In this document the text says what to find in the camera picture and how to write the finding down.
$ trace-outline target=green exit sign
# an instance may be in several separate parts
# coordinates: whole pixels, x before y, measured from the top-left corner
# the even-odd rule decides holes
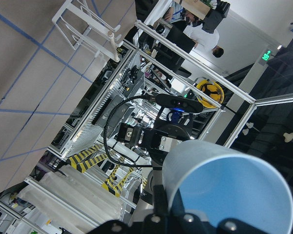
[[[270,58],[270,53],[271,53],[270,50],[267,51],[266,53],[264,53],[262,59],[263,59],[264,61],[267,61],[267,60]]]

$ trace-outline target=bolt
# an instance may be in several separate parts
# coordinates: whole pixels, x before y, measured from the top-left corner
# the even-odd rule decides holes
[[[185,214],[184,220],[186,222],[192,223],[194,221],[194,217],[192,215],[190,215],[190,214]]]
[[[233,222],[228,221],[225,223],[225,227],[228,228],[230,231],[235,231],[236,230],[236,224]]]
[[[117,225],[116,223],[113,224],[112,228],[111,228],[112,232],[114,233],[119,233],[122,230],[122,227]]]
[[[154,223],[159,223],[161,221],[161,218],[159,216],[152,216],[151,221]]]

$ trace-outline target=computer monitor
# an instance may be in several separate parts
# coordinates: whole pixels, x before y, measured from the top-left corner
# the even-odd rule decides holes
[[[189,53],[195,45],[195,42],[176,26],[171,28],[166,39],[176,44],[187,53]],[[156,50],[157,55],[155,59],[173,72],[177,72],[185,60],[183,57],[179,56],[162,44],[157,47]]]

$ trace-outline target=white curtain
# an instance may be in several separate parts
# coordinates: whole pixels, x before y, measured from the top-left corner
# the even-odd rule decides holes
[[[61,171],[66,176],[59,172],[49,172],[39,183],[99,223],[120,218],[123,202],[119,198],[71,166],[63,166]],[[30,185],[19,193],[19,197],[73,234],[83,234],[94,229],[74,212]]]

